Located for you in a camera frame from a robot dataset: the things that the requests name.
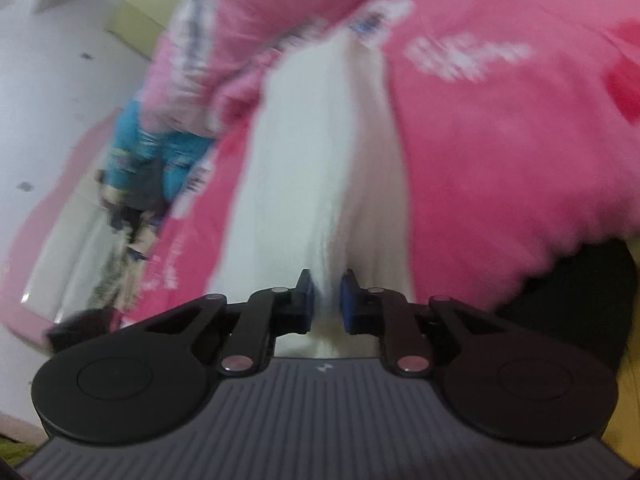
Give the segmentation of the white fleece garment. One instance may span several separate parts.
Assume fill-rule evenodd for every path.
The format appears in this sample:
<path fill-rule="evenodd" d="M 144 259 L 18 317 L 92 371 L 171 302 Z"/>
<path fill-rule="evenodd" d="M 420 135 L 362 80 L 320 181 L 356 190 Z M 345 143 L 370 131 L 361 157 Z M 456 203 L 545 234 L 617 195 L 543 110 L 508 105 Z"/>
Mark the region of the white fleece garment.
<path fill-rule="evenodd" d="M 243 300 L 308 270 L 311 330 L 279 337 L 277 355 L 374 356 L 374 338 L 344 331 L 338 296 L 346 271 L 363 287 L 412 292 L 408 184 L 384 56 L 348 29 L 285 55 L 248 133 L 208 290 Z"/>

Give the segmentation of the patterned clothes pile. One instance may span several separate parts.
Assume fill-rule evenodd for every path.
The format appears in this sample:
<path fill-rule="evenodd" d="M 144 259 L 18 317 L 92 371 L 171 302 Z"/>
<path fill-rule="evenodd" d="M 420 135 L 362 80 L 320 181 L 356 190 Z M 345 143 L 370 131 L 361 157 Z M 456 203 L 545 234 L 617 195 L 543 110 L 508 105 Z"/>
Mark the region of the patterned clothes pile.
<path fill-rule="evenodd" d="M 129 313 L 138 301 L 142 274 L 168 203 L 163 198 L 162 170 L 154 165 L 141 169 L 131 183 L 132 191 L 108 208 L 115 240 L 89 296 L 88 309 Z"/>

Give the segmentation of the pink floral bed sheet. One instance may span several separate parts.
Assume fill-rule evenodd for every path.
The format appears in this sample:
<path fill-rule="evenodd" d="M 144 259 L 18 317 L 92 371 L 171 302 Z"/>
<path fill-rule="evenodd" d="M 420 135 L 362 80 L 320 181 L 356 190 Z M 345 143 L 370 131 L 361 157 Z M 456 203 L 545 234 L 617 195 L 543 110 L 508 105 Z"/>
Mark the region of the pink floral bed sheet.
<path fill-rule="evenodd" d="M 385 58 L 410 299 L 489 310 L 557 256 L 638 231 L 639 0 L 369 0 L 340 29 Z M 131 321 L 210 292 L 266 81 L 164 221 Z"/>

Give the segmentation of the pink carrot print quilt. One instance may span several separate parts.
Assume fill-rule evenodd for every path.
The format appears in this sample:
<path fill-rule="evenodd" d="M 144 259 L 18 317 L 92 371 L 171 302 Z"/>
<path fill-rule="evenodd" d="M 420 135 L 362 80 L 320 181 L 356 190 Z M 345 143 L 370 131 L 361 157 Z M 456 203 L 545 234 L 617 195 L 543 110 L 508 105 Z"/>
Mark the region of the pink carrot print quilt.
<path fill-rule="evenodd" d="M 181 0 L 139 94 L 142 130 L 218 138 L 258 100 L 286 50 L 363 0 Z"/>

